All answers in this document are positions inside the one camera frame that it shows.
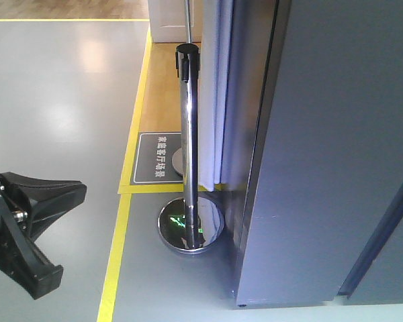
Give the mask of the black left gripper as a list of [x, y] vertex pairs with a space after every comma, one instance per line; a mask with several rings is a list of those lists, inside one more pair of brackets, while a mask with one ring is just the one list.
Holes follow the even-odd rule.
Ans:
[[[63, 267], [54, 265], [33, 241], [83, 203], [86, 193], [87, 186], [77, 180], [42, 180], [13, 172], [0, 174], [0, 271], [33, 299], [56, 290], [63, 275]], [[29, 237], [19, 228], [8, 206], [12, 212], [27, 214], [21, 222], [26, 225]]]

